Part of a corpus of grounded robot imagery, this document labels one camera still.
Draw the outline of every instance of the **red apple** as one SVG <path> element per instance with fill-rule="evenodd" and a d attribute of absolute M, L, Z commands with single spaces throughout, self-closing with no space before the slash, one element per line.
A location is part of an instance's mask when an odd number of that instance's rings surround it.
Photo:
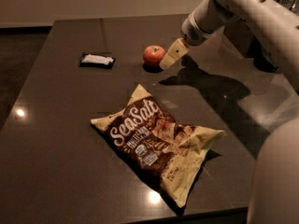
<path fill-rule="evenodd" d="M 151 45 L 144 49 L 143 51 L 143 61 L 144 64 L 151 69 L 159 69 L 159 63 L 162 60 L 163 56 L 166 54 L 164 48 Z"/>

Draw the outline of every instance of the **dark table surface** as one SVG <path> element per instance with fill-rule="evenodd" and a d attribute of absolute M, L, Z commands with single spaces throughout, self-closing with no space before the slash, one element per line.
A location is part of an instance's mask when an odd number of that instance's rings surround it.
<path fill-rule="evenodd" d="M 143 49 L 166 49 L 186 15 L 56 21 L 0 133 L 1 223 L 122 223 L 176 213 L 117 157 L 90 119 L 119 111 L 142 84 L 180 123 L 223 129 L 184 216 L 246 207 L 258 151 L 299 114 L 281 74 L 257 70 L 219 30 L 162 73 Z M 82 52 L 116 58 L 79 67 Z M 16 111 L 23 109 L 25 116 Z"/>

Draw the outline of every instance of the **brown snack bag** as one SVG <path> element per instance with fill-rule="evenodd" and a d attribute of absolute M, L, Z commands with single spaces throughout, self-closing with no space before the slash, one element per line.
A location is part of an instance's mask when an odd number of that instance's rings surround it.
<path fill-rule="evenodd" d="M 121 157 L 147 177 L 150 187 L 162 189 L 178 207 L 186 204 L 212 144 L 225 135 L 224 131 L 178 124 L 141 85 L 122 111 L 91 122 Z"/>

